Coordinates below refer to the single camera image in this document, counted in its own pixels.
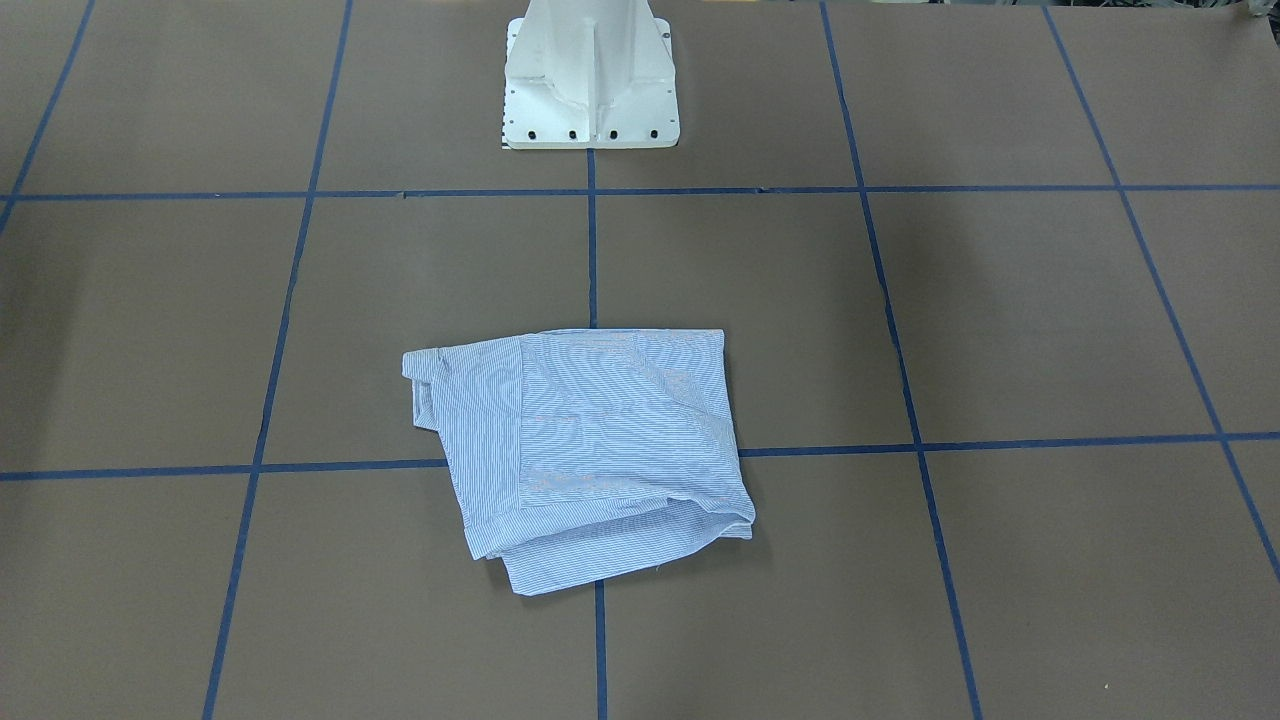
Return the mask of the light blue striped shirt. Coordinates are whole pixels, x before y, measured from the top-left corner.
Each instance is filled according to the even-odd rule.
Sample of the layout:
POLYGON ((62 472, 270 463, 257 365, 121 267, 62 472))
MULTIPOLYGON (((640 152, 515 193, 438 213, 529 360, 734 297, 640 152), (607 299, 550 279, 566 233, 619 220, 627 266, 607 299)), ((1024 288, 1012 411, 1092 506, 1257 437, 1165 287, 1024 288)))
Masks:
POLYGON ((749 541, 721 329, 562 329, 404 354, 468 552, 539 596, 749 541))

